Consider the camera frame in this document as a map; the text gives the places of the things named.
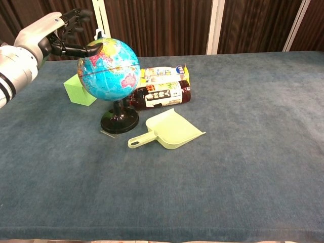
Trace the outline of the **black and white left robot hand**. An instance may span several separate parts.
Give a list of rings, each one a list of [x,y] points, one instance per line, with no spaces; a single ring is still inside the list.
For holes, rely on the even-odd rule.
[[[92,12],[86,9],[72,9],[62,14],[49,13],[27,27],[17,35],[14,46],[28,50],[41,68],[50,54],[85,58],[97,55],[103,48],[102,43],[92,46],[69,44],[67,39],[83,31],[81,23],[88,22]]]

